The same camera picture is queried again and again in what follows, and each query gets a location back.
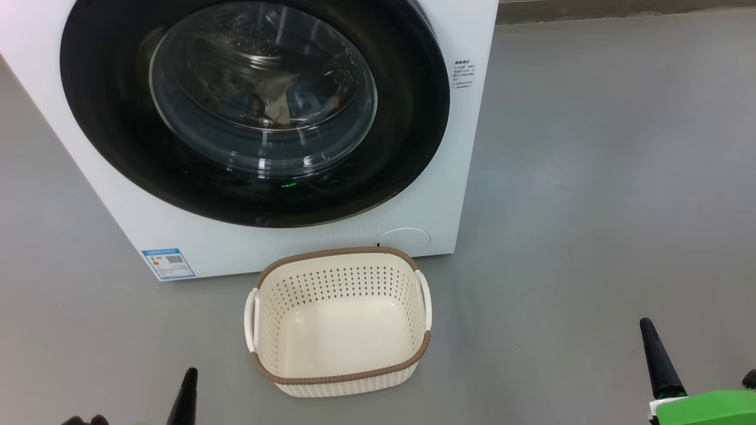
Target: laundry basket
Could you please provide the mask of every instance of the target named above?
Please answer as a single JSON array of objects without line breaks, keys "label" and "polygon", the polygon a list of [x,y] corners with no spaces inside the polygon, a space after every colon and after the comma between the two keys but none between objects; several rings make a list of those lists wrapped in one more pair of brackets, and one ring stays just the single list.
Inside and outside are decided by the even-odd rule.
[{"label": "laundry basket", "polygon": [[428,283],[407,254],[348,248],[268,266],[249,293],[244,333],[262,375],[295,397],[398,385],[430,342]]}]

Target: concrete floor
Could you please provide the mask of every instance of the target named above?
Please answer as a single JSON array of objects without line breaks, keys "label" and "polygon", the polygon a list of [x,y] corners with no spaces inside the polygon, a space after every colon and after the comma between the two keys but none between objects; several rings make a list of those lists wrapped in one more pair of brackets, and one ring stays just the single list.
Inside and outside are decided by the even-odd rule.
[{"label": "concrete floor", "polygon": [[638,424],[638,319],[691,393],[756,367],[756,12],[496,30],[457,253],[419,261],[433,339],[414,376],[284,395],[242,336],[256,278],[158,283],[0,67],[6,423]]}]

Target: front-load washing machine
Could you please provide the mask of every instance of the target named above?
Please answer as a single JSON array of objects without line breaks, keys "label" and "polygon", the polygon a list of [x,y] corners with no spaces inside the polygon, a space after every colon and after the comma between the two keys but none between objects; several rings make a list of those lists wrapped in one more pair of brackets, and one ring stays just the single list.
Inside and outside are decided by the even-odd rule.
[{"label": "front-load washing machine", "polygon": [[0,53],[160,280],[452,253],[497,0],[8,0]]}]

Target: washing machine drum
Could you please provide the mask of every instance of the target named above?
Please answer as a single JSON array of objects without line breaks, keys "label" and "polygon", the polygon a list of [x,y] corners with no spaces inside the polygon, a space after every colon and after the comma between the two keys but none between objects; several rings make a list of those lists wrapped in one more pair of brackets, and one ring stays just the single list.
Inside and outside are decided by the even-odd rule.
[{"label": "washing machine drum", "polygon": [[113,167],[241,225],[315,225],[390,199],[448,118],[446,66],[408,2],[79,0],[60,73]]}]

